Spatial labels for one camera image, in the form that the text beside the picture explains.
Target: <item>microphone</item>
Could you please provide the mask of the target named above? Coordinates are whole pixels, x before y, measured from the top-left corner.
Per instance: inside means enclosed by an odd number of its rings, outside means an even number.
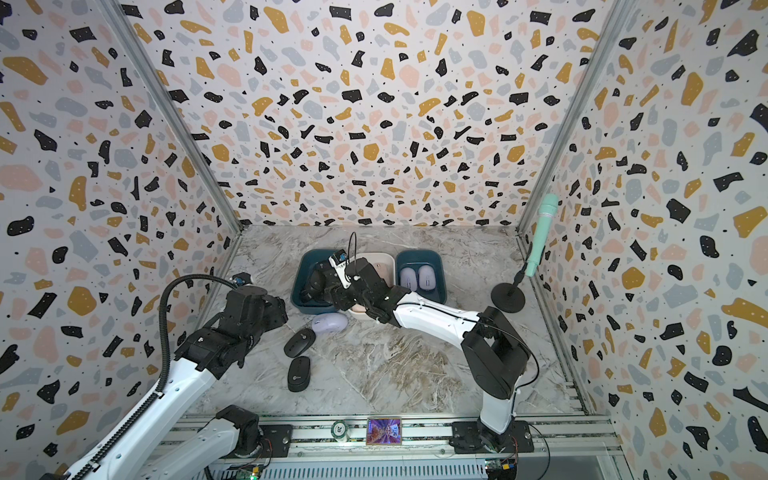
[[[558,196],[555,194],[546,194],[541,206],[538,208],[538,222],[536,224],[536,233],[533,236],[531,253],[528,255],[528,266],[525,268],[526,276],[533,276],[536,273],[541,261],[541,253],[547,243],[549,227],[552,225],[552,219],[558,212]]]

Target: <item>computer mouse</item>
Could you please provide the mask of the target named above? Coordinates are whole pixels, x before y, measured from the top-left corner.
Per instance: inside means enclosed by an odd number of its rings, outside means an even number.
[[[408,290],[415,292],[419,287],[419,283],[416,281],[416,271],[407,266],[400,270],[400,286],[404,286]]]
[[[310,386],[310,358],[300,356],[293,359],[288,367],[288,390],[301,392]]]
[[[311,329],[301,329],[288,340],[288,343],[283,347],[283,351],[289,358],[296,358],[310,348],[317,335]]]
[[[429,265],[422,265],[419,268],[419,288],[422,290],[434,290],[436,286],[435,269]]]
[[[337,333],[344,330],[348,323],[343,313],[321,313],[312,319],[312,330],[315,333]]]

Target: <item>white computer mouse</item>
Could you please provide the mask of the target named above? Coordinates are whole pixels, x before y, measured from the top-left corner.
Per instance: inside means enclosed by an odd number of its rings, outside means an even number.
[[[436,286],[435,269],[429,265],[422,265],[419,268],[419,288],[422,290],[434,290]]]
[[[416,281],[416,271],[413,268],[407,266],[400,270],[400,286],[404,286],[412,292],[415,292],[419,287],[419,283]]]

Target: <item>mounting plate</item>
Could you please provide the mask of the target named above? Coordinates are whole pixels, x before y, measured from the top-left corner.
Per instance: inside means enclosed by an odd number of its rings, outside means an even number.
[[[449,443],[456,453],[488,452],[480,439],[480,430],[477,422],[453,422],[451,430],[453,436]],[[528,427],[528,422],[524,420],[511,422],[507,431],[498,436],[504,439],[499,453],[512,453],[515,451],[513,438],[518,443],[518,453],[531,453],[534,450],[531,430]]]

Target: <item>cable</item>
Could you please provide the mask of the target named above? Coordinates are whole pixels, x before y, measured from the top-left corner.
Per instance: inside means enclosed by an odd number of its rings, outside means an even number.
[[[540,371],[541,371],[541,367],[538,365],[538,359],[536,358],[536,355],[534,355],[534,354],[533,354],[533,352],[531,351],[531,349],[529,349],[529,348],[528,348],[528,345],[525,345],[525,342],[523,342],[523,341],[522,341],[521,339],[519,339],[518,337],[516,337],[516,336],[514,336],[514,335],[510,334],[510,332],[505,332],[504,330],[502,330],[502,329],[498,328],[497,326],[488,325],[487,323],[483,323],[483,322],[480,322],[480,321],[478,321],[478,320],[468,319],[468,318],[465,318],[465,317],[463,317],[463,316],[458,316],[458,315],[456,315],[456,314],[454,314],[454,313],[446,312],[445,310],[441,310],[441,309],[437,308],[436,306],[427,305],[426,303],[416,303],[416,302],[403,302],[403,303],[398,303],[398,304],[397,304],[397,306],[401,306],[401,305],[416,305],[416,306],[426,306],[427,308],[431,308],[432,310],[437,310],[438,312],[440,312],[440,313],[444,313],[445,315],[450,315],[450,316],[452,316],[453,318],[456,318],[456,319],[460,319],[460,320],[464,320],[465,322],[479,323],[479,324],[481,324],[481,325],[483,325],[483,326],[486,326],[486,327],[488,327],[489,329],[498,330],[498,331],[499,331],[499,332],[501,332],[501,333],[505,333],[505,334],[509,335],[509,336],[510,336],[510,337],[512,337],[513,339],[517,340],[517,341],[520,343],[520,346],[521,346],[521,347],[523,347],[525,350],[527,350],[527,351],[528,351],[528,353],[530,353],[530,354],[531,354],[531,357],[533,357],[533,361],[536,363],[536,375],[534,375],[534,377],[533,377],[533,380],[531,380],[530,382],[527,382],[527,383],[523,383],[523,384],[522,384],[522,385],[520,385],[520,386],[517,386],[517,387],[515,387],[515,390],[517,390],[517,389],[521,389],[521,388],[522,388],[522,387],[524,387],[524,386],[529,386],[529,385],[531,385],[533,382],[535,382],[535,381],[538,379],[538,374],[539,374],[539,373],[540,373]]]
[[[165,384],[168,381],[168,373],[170,372],[170,347],[168,346],[167,321],[168,297],[174,288],[176,288],[176,285],[182,282],[186,282],[187,280],[211,280],[214,282],[222,283],[231,289],[237,288],[235,283],[229,282],[223,278],[219,278],[218,276],[208,275],[206,273],[191,273],[190,275],[180,276],[177,279],[171,281],[168,286],[165,287],[163,294],[160,296],[160,305],[158,307],[157,315],[157,328],[160,330],[160,347],[163,357],[163,365],[160,370],[160,377],[158,377],[157,383],[155,383],[153,395],[148,396],[147,399],[144,400],[144,402],[136,409],[135,412],[133,412],[133,414],[131,414],[130,417],[128,417],[128,420],[120,426],[114,435],[112,435],[112,437],[104,442],[104,446],[95,453],[91,460],[89,460],[87,464],[83,465],[83,468],[81,468],[79,472],[74,474],[72,480],[82,480],[88,473],[93,472],[94,465],[97,465],[102,459],[106,458],[114,444],[117,443],[123,435],[125,435],[125,432],[127,432],[128,429],[139,419],[139,417],[141,417],[144,412],[149,409],[154,401],[162,396],[163,389],[165,388]]]
[[[531,425],[530,423],[528,424],[528,426],[534,429],[536,433],[538,433],[538,436],[540,436],[544,440],[544,445],[547,447],[547,466],[544,468],[544,471],[541,473],[541,475],[539,475],[539,477],[536,478],[536,480],[541,480],[542,478],[544,478],[544,475],[547,475],[547,470],[549,470],[549,463],[552,461],[552,452],[549,451],[549,444],[547,443],[547,437],[543,436],[539,431],[539,429],[537,429],[535,426]]]

